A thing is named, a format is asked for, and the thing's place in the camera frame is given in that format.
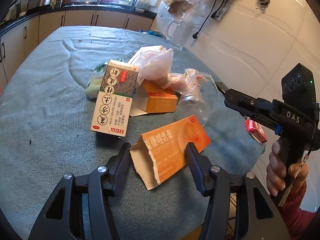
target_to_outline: black countertop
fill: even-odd
[[[11,20],[11,21],[7,21],[5,24],[2,24],[0,26],[0,36],[7,33],[9,30],[13,29],[15,26],[17,26],[17,25],[37,16],[37,15],[52,13],[52,12],[59,12],[59,11],[69,11],[69,10],[102,10],[102,11],[121,12],[121,13],[142,16],[142,17],[149,18],[152,20],[154,20],[157,15],[156,13],[150,12],[150,11],[145,11],[143,13],[132,11],[129,6],[110,7],[110,6],[106,6],[106,5],[91,5],[91,4],[90,5],[65,6],[65,7],[61,7],[61,8],[39,11],[39,12],[30,14],[30,15],[25,15],[22,17],[15,18],[14,20]]]

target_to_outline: black power cord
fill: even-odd
[[[219,8],[211,15],[211,18],[212,18],[212,19],[215,18],[217,12],[220,10],[220,8],[221,8],[221,6],[223,5],[224,1],[225,1],[225,0],[222,0],[222,3],[220,4]]]
[[[214,6],[216,5],[216,1],[217,1],[217,0],[214,1],[214,4],[213,4],[213,7],[212,7],[212,9],[211,9],[210,14],[212,13]],[[217,12],[218,12],[218,11],[220,10],[220,8],[222,7],[224,1],[225,1],[225,0],[222,0],[222,3],[220,4],[219,8],[218,8],[213,14],[211,14],[211,18],[212,18],[212,19],[215,18]],[[204,20],[204,22],[203,22],[203,24],[201,25],[199,31],[197,31],[195,34],[192,35],[192,37],[193,37],[194,39],[198,38],[198,34],[200,33],[202,27],[204,26],[205,22],[206,22],[207,19],[209,18],[210,14],[209,14],[209,15],[207,16],[207,18]]]
[[[211,9],[210,14],[212,13],[214,6],[216,5],[216,1],[217,1],[217,0],[215,0],[215,1],[214,1],[214,4],[213,4],[213,6],[212,6],[212,9]],[[209,18],[210,14],[209,14],[209,15],[207,16],[207,18],[204,20],[204,22],[203,22],[203,24],[201,25],[201,27],[200,27],[199,31],[197,31],[195,34],[193,34],[193,35],[192,35],[192,37],[193,37],[194,39],[198,38],[198,34],[200,33],[200,31],[201,31],[201,29],[202,29],[203,25],[205,24],[205,22],[206,22],[206,21],[207,21],[207,19]]]

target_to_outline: red medicine box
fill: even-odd
[[[261,124],[251,119],[245,120],[244,122],[247,132],[250,133],[253,138],[255,138],[259,143],[267,142],[267,137]]]

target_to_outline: hand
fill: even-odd
[[[271,195],[276,196],[278,195],[279,190],[284,190],[285,183],[283,178],[287,175],[287,170],[284,163],[280,160],[279,154],[281,153],[281,146],[279,140],[276,140],[272,147],[272,152],[269,155],[270,163],[267,166],[267,188]],[[288,173],[290,176],[293,176],[297,171],[300,162],[292,164],[289,169]],[[303,168],[299,172],[296,180],[292,186],[290,194],[296,193],[301,186],[303,185],[304,181],[306,180],[309,174],[309,167],[305,163]]]

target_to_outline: camera module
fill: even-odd
[[[297,82],[298,86],[301,84],[301,75],[300,74],[297,74],[296,82]]]
[[[287,84],[284,84],[284,85],[283,85],[282,91],[283,91],[283,93],[286,93],[286,92],[287,92]]]
[[[289,88],[290,91],[293,90],[293,88],[294,88],[294,80],[293,80],[293,78],[290,78],[288,88]]]

